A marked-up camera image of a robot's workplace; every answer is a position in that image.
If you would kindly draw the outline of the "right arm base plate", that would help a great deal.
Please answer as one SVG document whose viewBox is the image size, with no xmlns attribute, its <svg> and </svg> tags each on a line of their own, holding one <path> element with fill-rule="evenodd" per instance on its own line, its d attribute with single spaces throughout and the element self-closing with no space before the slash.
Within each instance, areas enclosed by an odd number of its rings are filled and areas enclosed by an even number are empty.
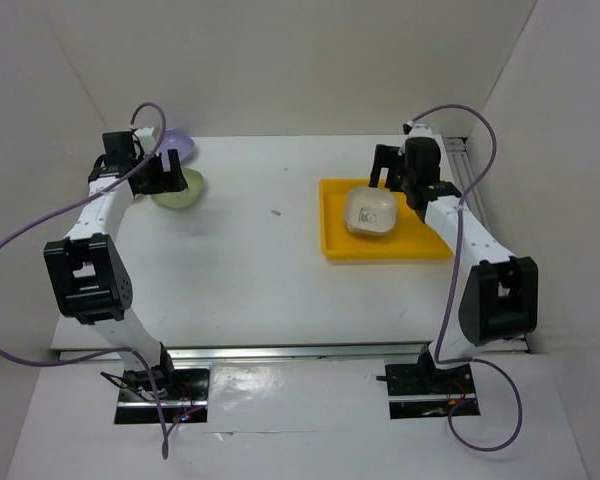
<svg viewBox="0 0 600 480">
<path fill-rule="evenodd" d="M 375 377 L 386 387 L 392 420 L 479 416 L 480 407 L 468 365 L 429 374 L 416 364 L 386 364 Z"/>
</svg>

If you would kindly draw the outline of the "cream panda plate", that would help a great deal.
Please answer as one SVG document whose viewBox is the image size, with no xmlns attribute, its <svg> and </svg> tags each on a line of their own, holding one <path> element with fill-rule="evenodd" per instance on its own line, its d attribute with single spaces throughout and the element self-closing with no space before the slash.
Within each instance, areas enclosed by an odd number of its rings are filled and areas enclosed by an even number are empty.
<svg viewBox="0 0 600 480">
<path fill-rule="evenodd" d="M 358 186 L 346 195 L 343 220 L 352 234 L 382 237 L 393 232 L 397 212 L 397 201 L 391 192 Z"/>
</svg>

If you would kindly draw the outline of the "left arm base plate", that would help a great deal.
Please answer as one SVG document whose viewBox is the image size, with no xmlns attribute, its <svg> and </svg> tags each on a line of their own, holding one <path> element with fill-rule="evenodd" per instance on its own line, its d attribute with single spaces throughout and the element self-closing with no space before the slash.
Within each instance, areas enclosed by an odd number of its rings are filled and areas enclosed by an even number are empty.
<svg viewBox="0 0 600 480">
<path fill-rule="evenodd" d="M 210 387 L 210 367 L 180 368 L 173 372 L 174 384 L 158 388 L 165 421 L 182 424 L 206 423 Z M 158 424 L 159 417 L 151 389 L 133 387 L 123 376 L 101 372 L 100 376 L 118 389 L 116 425 Z"/>
</svg>

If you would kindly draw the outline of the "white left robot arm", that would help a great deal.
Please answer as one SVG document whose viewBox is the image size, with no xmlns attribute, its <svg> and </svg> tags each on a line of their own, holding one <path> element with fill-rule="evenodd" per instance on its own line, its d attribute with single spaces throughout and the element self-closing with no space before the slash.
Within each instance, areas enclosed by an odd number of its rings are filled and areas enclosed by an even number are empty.
<svg viewBox="0 0 600 480">
<path fill-rule="evenodd" d="M 105 151 L 88 177 L 90 202 L 63 239 L 46 244 L 43 256 L 60 313 L 118 351 L 125 386 L 164 399 L 176 390 L 178 376 L 166 347 L 132 309 L 132 281 L 115 240 L 135 197 L 182 192 L 187 183 L 177 151 L 156 151 L 155 128 L 102 139 Z"/>
</svg>

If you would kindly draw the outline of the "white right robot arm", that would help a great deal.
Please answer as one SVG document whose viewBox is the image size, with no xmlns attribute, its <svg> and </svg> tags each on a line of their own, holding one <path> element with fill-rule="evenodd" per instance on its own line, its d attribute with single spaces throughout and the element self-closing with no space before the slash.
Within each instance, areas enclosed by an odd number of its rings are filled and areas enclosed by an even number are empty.
<svg viewBox="0 0 600 480">
<path fill-rule="evenodd" d="M 408 207 L 451 249 L 451 295 L 435 341 L 421 350 L 416 379 L 428 392 L 494 342 L 537 327 L 538 266 L 498 243 L 466 207 L 460 190 L 441 177 L 441 150 L 431 137 L 375 148 L 369 184 L 401 192 Z"/>
</svg>

